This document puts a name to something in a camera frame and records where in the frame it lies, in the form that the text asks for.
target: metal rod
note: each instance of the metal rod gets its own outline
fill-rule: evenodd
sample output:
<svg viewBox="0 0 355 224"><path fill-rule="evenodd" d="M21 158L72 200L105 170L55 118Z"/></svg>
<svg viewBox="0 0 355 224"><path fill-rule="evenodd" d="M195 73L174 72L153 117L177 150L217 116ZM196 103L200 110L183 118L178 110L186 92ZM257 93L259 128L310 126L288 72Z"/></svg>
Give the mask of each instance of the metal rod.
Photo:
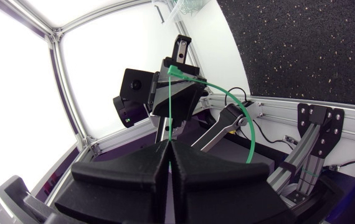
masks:
<svg viewBox="0 0 355 224"><path fill-rule="evenodd" d="M97 9L96 11L81 16L78 19L75 19L72 22L69 22L68 24L62 26L59 35L65 34L87 22L98 19L101 16L105 16L107 14L111 14L122 9L128 9L129 7L139 6L141 4L146 3L151 3L151 0L127 0L109 6L105 6L101 9Z"/></svg>
<svg viewBox="0 0 355 224"><path fill-rule="evenodd" d="M65 70L64 70L64 63L62 60L62 55L60 53L60 44L58 41L55 41L52 43L52 48L53 48L53 53L54 53L54 58L55 58L55 66L57 71L57 78L59 79L61 83L61 89L62 93L60 93L61 97L64 97L64 100L67 104L67 114L70 113L73 124L71 124L73 127L76 126L78 133L82 139L85 139L87 137L87 132L85 130L85 127L82 123L82 120L80 118L80 115L77 111L77 108L75 106L74 99L72 97L69 83L67 80L67 77L65 75Z"/></svg>
<svg viewBox="0 0 355 224"><path fill-rule="evenodd" d="M43 18L19 0L0 0L0 10L27 26L42 38L45 38L45 36L50 37L54 34L53 28Z"/></svg>

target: cable connector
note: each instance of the cable connector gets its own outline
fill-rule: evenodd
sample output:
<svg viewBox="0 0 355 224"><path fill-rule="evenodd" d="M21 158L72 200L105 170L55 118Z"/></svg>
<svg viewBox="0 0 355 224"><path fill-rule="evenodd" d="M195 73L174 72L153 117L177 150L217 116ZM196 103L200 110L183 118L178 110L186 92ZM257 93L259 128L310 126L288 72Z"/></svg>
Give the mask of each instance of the cable connector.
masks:
<svg viewBox="0 0 355 224"><path fill-rule="evenodd" d="M339 171L339 168L341 168L340 165L330 165L328 167L328 169L331 170L331 171Z"/></svg>

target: white panel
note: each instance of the white panel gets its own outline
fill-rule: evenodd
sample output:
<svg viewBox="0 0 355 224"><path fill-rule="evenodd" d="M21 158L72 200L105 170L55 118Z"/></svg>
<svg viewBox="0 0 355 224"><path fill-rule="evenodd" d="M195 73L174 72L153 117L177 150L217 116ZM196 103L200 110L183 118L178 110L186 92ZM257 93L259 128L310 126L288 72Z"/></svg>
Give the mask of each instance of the white panel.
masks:
<svg viewBox="0 0 355 224"><path fill-rule="evenodd" d="M47 43L0 11L0 185L18 175L31 190L75 142Z"/></svg>
<svg viewBox="0 0 355 224"><path fill-rule="evenodd" d="M168 9L158 4L161 12ZM89 135L124 128L113 105L126 68L159 71L178 31L164 26L152 4L118 11L74 29L62 39L71 90Z"/></svg>
<svg viewBox="0 0 355 224"><path fill-rule="evenodd" d="M194 17L182 18L207 81L226 90L238 86L250 94L239 50L217 1L211 0Z"/></svg>
<svg viewBox="0 0 355 224"><path fill-rule="evenodd" d="M20 0L52 27L62 27L96 9L122 0Z"/></svg>

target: white light panel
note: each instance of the white light panel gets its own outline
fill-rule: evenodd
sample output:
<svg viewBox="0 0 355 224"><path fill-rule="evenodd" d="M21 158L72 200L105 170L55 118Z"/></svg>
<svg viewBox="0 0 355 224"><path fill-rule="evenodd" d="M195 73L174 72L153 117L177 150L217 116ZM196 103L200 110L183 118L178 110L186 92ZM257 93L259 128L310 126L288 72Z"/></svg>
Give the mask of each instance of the white light panel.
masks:
<svg viewBox="0 0 355 224"><path fill-rule="evenodd" d="M163 14L169 13L158 4ZM67 33L62 52L77 108L89 135L101 138L125 128L113 104L126 68L156 72L172 56L178 36L145 4L91 21Z"/></svg>
<svg viewBox="0 0 355 224"><path fill-rule="evenodd" d="M76 141L47 42L0 11L0 185L18 175L32 190Z"/></svg>

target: metal bracket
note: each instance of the metal bracket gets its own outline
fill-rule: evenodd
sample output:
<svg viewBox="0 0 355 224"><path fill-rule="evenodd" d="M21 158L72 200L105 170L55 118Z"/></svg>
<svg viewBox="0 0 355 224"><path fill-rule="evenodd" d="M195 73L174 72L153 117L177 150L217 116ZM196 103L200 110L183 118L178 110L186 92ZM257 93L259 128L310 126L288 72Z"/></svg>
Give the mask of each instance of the metal bracket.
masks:
<svg viewBox="0 0 355 224"><path fill-rule="evenodd" d="M202 109L209 109L211 108L211 104L209 103L209 99L208 97L203 97L200 99L200 103L201 103L201 108Z"/></svg>
<svg viewBox="0 0 355 224"><path fill-rule="evenodd" d="M91 136L87 136L83 139L83 147L89 147L90 150L93 152L94 156L98 156L102 153L100 147L98 147L98 143L94 143L96 139L92 138Z"/></svg>
<svg viewBox="0 0 355 224"><path fill-rule="evenodd" d="M305 103L298 104L298 130L301 137L311 123L321 125L320 135L311 155L325 159L341 139L344 110Z"/></svg>

